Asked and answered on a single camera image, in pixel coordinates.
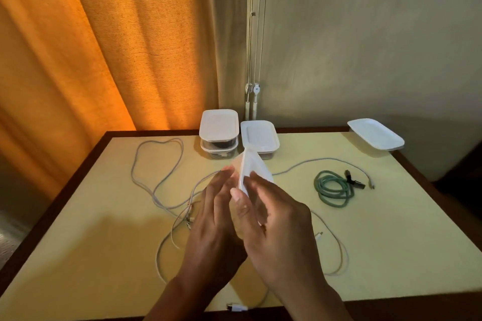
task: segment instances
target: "yellow tabletop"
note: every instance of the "yellow tabletop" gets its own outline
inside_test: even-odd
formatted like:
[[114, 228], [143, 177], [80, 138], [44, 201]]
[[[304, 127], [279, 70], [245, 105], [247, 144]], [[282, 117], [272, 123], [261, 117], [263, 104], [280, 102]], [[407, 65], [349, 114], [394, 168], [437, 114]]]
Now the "yellow tabletop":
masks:
[[[75, 320], [140, 316], [158, 299], [155, 253], [173, 217], [132, 184], [130, 168], [137, 146], [147, 139], [113, 138], [62, 212], [0, 298], [0, 319]], [[385, 151], [368, 147], [354, 133], [280, 134], [280, 149], [266, 164], [272, 172], [302, 160], [336, 157], [370, 174], [376, 188], [356, 190], [346, 208], [322, 203], [313, 188], [321, 170], [367, 183], [357, 169], [324, 160], [303, 164], [276, 176], [275, 182], [323, 217], [349, 252], [345, 273], [328, 277], [343, 300], [463, 292], [482, 288], [482, 253], [430, 196]], [[172, 205], [188, 198], [194, 184], [219, 170], [227, 160], [210, 160], [198, 136], [183, 136], [184, 156], [157, 196]], [[153, 188], [175, 164], [176, 143], [145, 145], [135, 176]], [[313, 217], [322, 265], [326, 272], [339, 262], [336, 241]], [[183, 225], [174, 240], [186, 243]], [[176, 274], [183, 257], [167, 242], [160, 254], [163, 273]], [[209, 310], [226, 303], [257, 304], [265, 286], [249, 263], [212, 301]], [[263, 306], [279, 305], [269, 295]]]

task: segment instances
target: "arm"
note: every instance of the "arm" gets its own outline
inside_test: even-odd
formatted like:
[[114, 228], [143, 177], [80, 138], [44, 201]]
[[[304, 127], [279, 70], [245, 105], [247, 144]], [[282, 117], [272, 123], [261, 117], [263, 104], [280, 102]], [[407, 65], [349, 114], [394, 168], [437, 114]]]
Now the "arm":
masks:
[[248, 192], [268, 211], [264, 230], [250, 199], [231, 190], [243, 231], [244, 247], [256, 271], [295, 321], [349, 321], [340, 296], [323, 275], [310, 209], [273, 183], [251, 173], [244, 178]]
[[239, 177], [232, 166], [217, 173], [202, 193], [183, 263], [145, 321], [195, 318], [231, 280], [246, 259], [229, 212], [230, 190]]

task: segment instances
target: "tabletop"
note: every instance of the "tabletop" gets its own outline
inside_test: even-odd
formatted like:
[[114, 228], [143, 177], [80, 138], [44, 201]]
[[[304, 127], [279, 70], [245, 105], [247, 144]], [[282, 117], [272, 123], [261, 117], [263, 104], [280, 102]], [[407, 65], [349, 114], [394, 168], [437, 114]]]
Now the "tabletop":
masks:
[[[313, 178], [321, 170], [342, 174], [349, 169], [354, 179], [366, 183], [356, 168], [322, 160], [275, 177], [276, 184], [320, 215], [346, 246], [347, 268], [327, 280], [352, 316], [482, 318], [482, 253], [480, 244], [462, 231], [463, 219], [450, 217], [447, 202], [399, 152], [378, 151], [353, 132], [342, 131], [347, 128], [279, 129], [280, 149], [265, 163], [271, 172], [279, 172], [303, 160], [334, 157], [372, 177], [375, 189], [356, 189], [342, 209], [319, 200]], [[173, 217], [131, 182], [130, 169], [141, 142], [171, 137], [183, 140], [184, 155], [156, 191], [165, 205], [184, 201], [199, 179], [228, 163], [205, 155], [197, 131], [107, 132], [0, 270], [2, 320], [136, 318], [148, 312], [164, 288], [155, 254]], [[144, 145], [134, 170], [136, 179], [153, 188], [179, 153], [173, 142]], [[318, 247], [329, 272], [339, 263], [337, 243], [315, 217], [313, 227], [323, 233]], [[180, 266], [188, 235], [187, 227], [181, 226], [173, 236], [181, 250], [167, 242], [160, 252], [160, 268], [167, 278]], [[265, 292], [247, 261], [208, 310], [224, 310], [231, 302], [254, 306]], [[269, 294], [265, 308], [244, 317], [287, 317], [279, 306]], [[225, 311], [204, 314], [231, 316]]]

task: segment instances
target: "wooden table border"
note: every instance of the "wooden table border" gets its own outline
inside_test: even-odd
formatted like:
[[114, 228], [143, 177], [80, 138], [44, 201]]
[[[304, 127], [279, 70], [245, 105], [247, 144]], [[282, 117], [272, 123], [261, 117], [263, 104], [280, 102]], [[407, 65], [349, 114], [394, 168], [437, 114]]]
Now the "wooden table border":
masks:
[[[309, 132], [347, 132], [347, 126], [336, 127], [303, 127], [277, 128], [278, 133], [309, 133]], [[72, 178], [52, 201], [43, 216], [32, 228], [27, 237], [18, 246], [7, 263], [0, 269], [0, 296], [17, 275], [27, 258], [47, 232], [49, 227], [69, 201], [79, 184], [85, 178], [99, 156], [113, 137], [148, 137], [148, 136], [179, 136], [197, 135], [198, 130], [173, 131], [107, 131], [97, 145], [88, 154]], [[443, 209], [443, 211], [460, 227], [473, 243], [482, 250], [482, 240], [477, 236], [473, 221], [466, 221], [469, 215], [457, 211], [451, 201], [441, 195], [436, 188], [410, 164], [399, 152], [394, 151], [393, 157], [417, 181], [427, 194]], [[383, 298], [345, 302], [348, 311], [355, 320], [480, 320], [482, 319], [482, 292], [456, 294], [433, 294], [414, 297]], [[110, 320], [134, 321], [143, 317], [111, 318]], [[205, 312], [205, 320], [257, 320], [276, 318], [290, 319], [284, 307], [266, 307], [250, 310], [239, 314], [228, 311]]]

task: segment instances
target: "person's right hand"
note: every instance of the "person's right hand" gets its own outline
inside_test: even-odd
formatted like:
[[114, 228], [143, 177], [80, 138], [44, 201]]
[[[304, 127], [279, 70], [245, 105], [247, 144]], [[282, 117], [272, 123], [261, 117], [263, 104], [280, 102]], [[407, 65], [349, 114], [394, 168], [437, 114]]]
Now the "person's right hand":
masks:
[[244, 185], [268, 211], [267, 222], [260, 227], [250, 199], [238, 188], [231, 189], [244, 247], [293, 319], [351, 319], [324, 278], [310, 209], [254, 172], [244, 178]]

